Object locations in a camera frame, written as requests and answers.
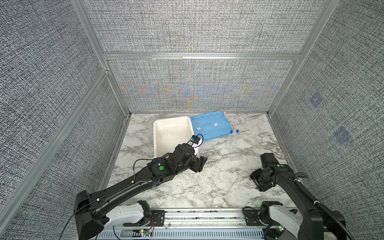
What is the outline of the blue plastic lid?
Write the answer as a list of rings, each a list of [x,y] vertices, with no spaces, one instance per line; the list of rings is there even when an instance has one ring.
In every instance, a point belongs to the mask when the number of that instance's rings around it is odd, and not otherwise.
[[[231,135],[233,128],[223,112],[212,112],[190,117],[195,135],[202,135],[204,141]]]

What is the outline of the white plastic bin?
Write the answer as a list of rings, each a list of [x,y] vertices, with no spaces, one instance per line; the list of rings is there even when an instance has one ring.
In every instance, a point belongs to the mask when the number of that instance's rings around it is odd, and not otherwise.
[[[190,117],[156,120],[154,127],[154,158],[172,153],[178,144],[187,143],[195,134]]]

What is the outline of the blue-capped test tube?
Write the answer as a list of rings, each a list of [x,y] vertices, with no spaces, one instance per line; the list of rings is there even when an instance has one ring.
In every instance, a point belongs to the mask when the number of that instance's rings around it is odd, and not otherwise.
[[[233,132],[234,132],[233,130],[230,130],[230,134],[228,135],[227,142],[226,142],[227,146],[229,146],[231,144]]]
[[[238,138],[238,136],[239,136],[239,133],[240,133],[240,130],[236,130],[235,135],[234,135],[234,139],[233,139],[233,141],[232,141],[232,146],[233,146],[233,147],[234,147],[235,144],[236,144],[236,140],[237,140],[237,138]]]

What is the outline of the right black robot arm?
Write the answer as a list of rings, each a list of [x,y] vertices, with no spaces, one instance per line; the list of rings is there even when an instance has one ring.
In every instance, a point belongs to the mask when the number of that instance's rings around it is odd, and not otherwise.
[[[295,173],[287,164],[281,164],[272,153],[260,156],[262,168],[250,177],[259,192],[280,186],[294,202],[298,212],[294,214],[280,202],[264,201],[260,206],[259,219],[271,227],[279,224],[298,240],[322,240],[324,233],[332,233],[338,240],[354,237],[346,227],[344,216],[331,211],[321,203],[303,184],[305,173]]]

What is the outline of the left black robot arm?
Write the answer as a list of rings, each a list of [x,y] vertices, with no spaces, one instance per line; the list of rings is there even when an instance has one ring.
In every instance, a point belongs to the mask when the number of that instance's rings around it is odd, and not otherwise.
[[[184,172],[199,173],[208,158],[197,157],[195,149],[189,144],[176,146],[173,153],[150,160],[133,176],[98,192],[86,190],[76,195],[74,216],[80,240],[89,240],[101,233],[106,224],[112,221],[108,213],[124,201],[146,190],[155,188]]]

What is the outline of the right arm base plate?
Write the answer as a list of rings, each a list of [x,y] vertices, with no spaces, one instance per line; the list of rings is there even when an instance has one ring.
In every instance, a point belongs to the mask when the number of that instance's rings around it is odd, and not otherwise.
[[[263,223],[259,218],[259,209],[244,208],[242,213],[245,218],[246,226],[248,227],[263,227],[266,228],[269,224]]]

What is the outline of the aluminium front rail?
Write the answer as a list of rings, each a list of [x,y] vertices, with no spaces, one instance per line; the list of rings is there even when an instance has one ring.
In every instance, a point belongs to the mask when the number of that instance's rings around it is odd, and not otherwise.
[[[152,209],[145,201],[138,202],[134,205],[117,206],[107,215],[112,218],[105,228],[113,226],[123,226],[124,223],[138,223],[144,217],[152,215]],[[241,209],[171,209],[164,210],[165,221],[163,227],[170,224],[179,223],[184,228],[229,228],[230,225],[235,227],[239,225],[246,226],[245,218]]]

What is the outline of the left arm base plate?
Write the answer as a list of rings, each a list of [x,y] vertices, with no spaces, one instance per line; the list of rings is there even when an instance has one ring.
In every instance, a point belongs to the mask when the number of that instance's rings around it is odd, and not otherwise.
[[[152,215],[150,217],[144,217],[138,223],[124,223],[124,227],[145,227],[149,228],[152,226],[155,227],[163,227],[165,221],[165,213],[164,210],[154,210],[152,211]]]

